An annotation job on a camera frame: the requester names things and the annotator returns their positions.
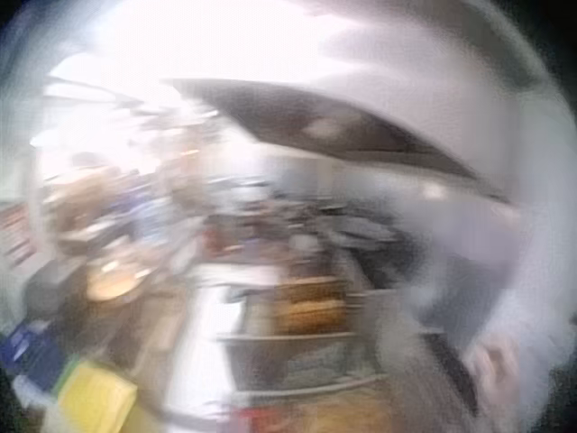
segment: bright light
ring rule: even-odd
[[[42,131],[30,140],[30,145],[33,147],[51,147],[58,146],[61,143],[58,130],[49,129]]]
[[[181,135],[182,133],[184,133],[184,129],[182,128],[172,128],[172,129],[167,129],[166,131],[164,131],[162,133],[163,136],[165,137],[176,137]]]
[[[102,267],[102,272],[106,273],[106,272],[113,271],[114,269],[116,269],[118,267],[118,264],[119,263],[116,260],[114,260],[110,263],[107,263]]]
[[[435,182],[427,182],[423,187],[423,196],[430,200],[441,200],[447,195],[446,187]]]
[[[152,174],[160,167],[160,160],[153,158],[141,158],[137,170],[140,174]]]
[[[83,101],[114,102],[116,98],[111,93],[97,88],[87,88],[74,84],[54,83],[44,89],[48,97],[66,97]]]
[[[355,25],[271,0],[126,0],[96,28],[120,69],[156,78],[296,82],[346,72],[321,44]]]
[[[80,53],[64,59],[50,72],[50,76],[133,97],[154,110],[182,105],[180,93],[175,88],[159,84],[138,63],[128,65],[118,60]]]
[[[147,275],[149,275],[151,273],[150,269],[144,269],[142,271],[138,271],[137,273],[134,274],[134,278],[136,278],[137,280],[140,278],[143,278]]]

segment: wall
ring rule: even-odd
[[[465,180],[394,165],[347,164],[336,174],[340,198],[381,214],[426,250],[404,290],[407,308],[443,328],[464,350],[506,286],[520,248],[515,209],[481,196]]]

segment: food container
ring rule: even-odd
[[[375,375],[302,390],[237,392],[227,431],[388,433],[402,431],[399,420],[385,378]]]

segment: poster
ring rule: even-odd
[[[0,245],[4,260],[11,269],[36,253],[25,205],[0,207]]]

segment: yellow container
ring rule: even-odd
[[[58,403],[80,433],[118,433],[136,400],[136,385],[82,362],[63,384]]]

